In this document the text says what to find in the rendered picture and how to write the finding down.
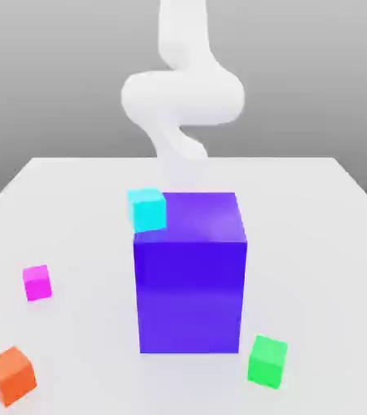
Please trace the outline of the small green cube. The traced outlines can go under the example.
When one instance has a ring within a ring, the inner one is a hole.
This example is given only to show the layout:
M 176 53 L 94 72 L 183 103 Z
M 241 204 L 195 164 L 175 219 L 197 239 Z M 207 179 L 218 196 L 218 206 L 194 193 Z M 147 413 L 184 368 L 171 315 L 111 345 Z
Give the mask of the small green cube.
M 262 386 L 279 389 L 287 351 L 286 342 L 257 335 L 249 356 L 247 379 Z

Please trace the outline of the large purple box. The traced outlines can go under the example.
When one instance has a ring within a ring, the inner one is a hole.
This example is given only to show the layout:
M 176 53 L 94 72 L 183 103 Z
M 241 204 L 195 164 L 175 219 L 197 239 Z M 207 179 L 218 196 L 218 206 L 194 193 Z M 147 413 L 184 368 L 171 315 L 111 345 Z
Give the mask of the large purple box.
M 237 353 L 247 237 L 233 192 L 165 194 L 167 226 L 134 236 L 139 349 Z

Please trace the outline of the small orange cube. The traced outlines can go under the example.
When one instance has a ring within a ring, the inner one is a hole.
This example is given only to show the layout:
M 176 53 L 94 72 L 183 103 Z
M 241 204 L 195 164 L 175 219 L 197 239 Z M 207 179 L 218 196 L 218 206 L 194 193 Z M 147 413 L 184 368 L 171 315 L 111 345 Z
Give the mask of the small orange cube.
M 30 360 L 15 346 L 0 353 L 0 402 L 7 408 L 37 386 Z

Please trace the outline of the small magenta cube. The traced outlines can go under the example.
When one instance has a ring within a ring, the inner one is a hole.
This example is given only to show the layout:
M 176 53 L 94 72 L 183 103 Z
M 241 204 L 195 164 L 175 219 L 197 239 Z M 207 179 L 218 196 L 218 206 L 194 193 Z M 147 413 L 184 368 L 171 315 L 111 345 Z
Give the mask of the small magenta cube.
M 52 296 L 49 270 L 46 265 L 25 268 L 23 270 L 23 283 L 29 302 Z

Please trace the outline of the small cyan cube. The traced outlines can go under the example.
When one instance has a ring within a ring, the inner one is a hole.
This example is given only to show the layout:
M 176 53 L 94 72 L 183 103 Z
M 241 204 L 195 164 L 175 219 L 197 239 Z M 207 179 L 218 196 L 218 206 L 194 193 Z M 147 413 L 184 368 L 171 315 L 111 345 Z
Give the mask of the small cyan cube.
M 166 228 L 166 200 L 157 188 L 127 191 L 128 215 L 136 233 Z

